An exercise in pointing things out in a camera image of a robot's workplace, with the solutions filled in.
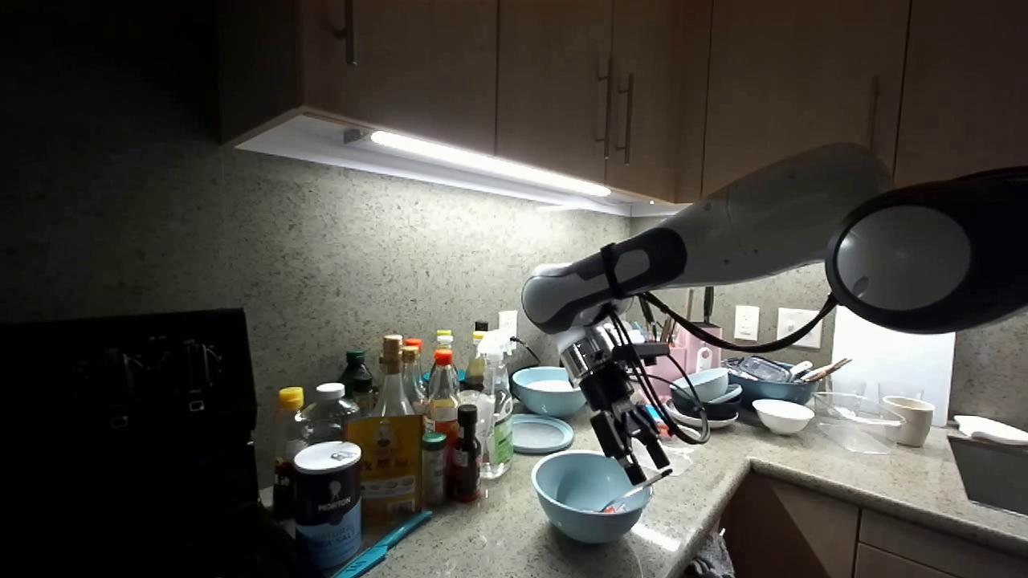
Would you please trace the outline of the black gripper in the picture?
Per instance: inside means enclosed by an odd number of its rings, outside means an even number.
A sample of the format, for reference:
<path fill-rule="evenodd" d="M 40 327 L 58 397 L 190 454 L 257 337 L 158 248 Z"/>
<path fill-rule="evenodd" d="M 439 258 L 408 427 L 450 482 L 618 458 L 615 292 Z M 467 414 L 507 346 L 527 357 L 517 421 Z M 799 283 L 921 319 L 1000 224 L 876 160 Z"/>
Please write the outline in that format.
<path fill-rule="evenodd" d="M 652 418 L 632 397 L 646 369 L 665 352 L 665 344 L 623 330 L 615 322 L 580 327 L 562 341 L 562 361 L 593 406 L 593 430 L 604 456 L 615 458 L 632 483 L 646 482 L 632 435 L 646 447 L 657 469 L 671 469 Z"/>

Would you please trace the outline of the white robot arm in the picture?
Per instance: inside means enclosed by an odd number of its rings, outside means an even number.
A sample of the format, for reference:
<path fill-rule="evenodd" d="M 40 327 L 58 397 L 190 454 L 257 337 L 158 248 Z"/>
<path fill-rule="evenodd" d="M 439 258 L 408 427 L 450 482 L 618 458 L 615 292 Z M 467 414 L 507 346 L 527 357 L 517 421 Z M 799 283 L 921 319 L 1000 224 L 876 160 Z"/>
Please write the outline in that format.
<path fill-rule="evenodd" d="M 979 170 L 897 186 L 862 143 L 781 157 L 630 242 L 527 275 L 524 314 L 562 341 L 593 405 L 593 430 L 630 482 L 669 463 L 630 395 L 649 344 L 620 324 L 623 297 L 665 284 L 723 284 L 820 262 L 830 302 L 881 327 L 947 334 L 1028 305 L 1028 173 Z"/>

